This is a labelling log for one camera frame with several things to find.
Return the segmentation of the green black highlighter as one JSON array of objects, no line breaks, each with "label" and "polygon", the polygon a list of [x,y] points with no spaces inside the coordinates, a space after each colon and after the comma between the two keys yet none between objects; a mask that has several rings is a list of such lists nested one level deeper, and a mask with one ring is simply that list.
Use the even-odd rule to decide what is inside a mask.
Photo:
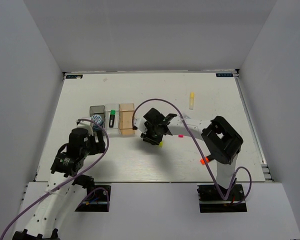
[{"label": "green black highlighter", "polygon": [[114,109],[112,109],[110,111],[110,114],[109,114],[109,128],[113,128],[114,125],[115,125],[115,117],[116,117],[116,111]]}]

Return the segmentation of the orange black highlighter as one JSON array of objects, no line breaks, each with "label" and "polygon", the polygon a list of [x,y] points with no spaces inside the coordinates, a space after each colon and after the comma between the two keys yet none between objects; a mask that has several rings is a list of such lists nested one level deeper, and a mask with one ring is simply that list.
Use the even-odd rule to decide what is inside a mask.
[{"label": "orange black highlighter", "polygon": [[206,157],[205,159],[202,158],[202,159],[200,160],[200,162],[201,162],[202,165],[205,165],[205,164],[209,163],[210,160]]}]

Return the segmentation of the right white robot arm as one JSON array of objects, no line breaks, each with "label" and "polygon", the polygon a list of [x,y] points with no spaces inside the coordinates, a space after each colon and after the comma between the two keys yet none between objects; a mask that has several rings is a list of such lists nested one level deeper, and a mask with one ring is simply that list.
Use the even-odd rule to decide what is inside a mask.
[{"label": "right white robot arm", "polygon": [[166,135],[184,135],[204,141],[209,151],[206,160],[217,162],[216,195],[223,200],[233,195],[236,160],[243,138],[224,117],[216,116],[208,122],[181,117],[174,113],[164,116],[155,108],[151,108],[142,118],[134,118],[133,125],[141,131],[142,140],[151,145],[158,146]]}]

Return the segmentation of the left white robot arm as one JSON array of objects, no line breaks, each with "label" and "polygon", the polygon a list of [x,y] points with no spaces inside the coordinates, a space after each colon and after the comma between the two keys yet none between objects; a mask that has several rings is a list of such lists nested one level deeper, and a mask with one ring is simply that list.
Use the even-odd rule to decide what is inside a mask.
[{"label": "left white robot arm", "polygon": [[35,212],[24,229],[16,231],[12,238],[58,240],[58,231],[66,215],[93,198],[96,191],[106,191],[104,187],[95,185],[93,177],[85,174],[91,167],[82,167],[88,156],[100,155],[103,158],[108,149],[109,137],[104,130],[93,132],[91,127],[74,128],[68,142],[57,151],[44,194],[22,214],[32,207],[36,207]]}]

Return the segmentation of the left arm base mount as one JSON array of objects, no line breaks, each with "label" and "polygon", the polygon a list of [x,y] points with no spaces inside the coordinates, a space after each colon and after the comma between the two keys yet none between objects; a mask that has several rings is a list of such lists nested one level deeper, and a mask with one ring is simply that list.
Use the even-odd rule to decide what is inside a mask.
[{"label": "left arm base mount", "polygon": [[112,186],[95,184],[87,190],[87,196],[76,208],[76,212],[107,213],[110,210]]}]

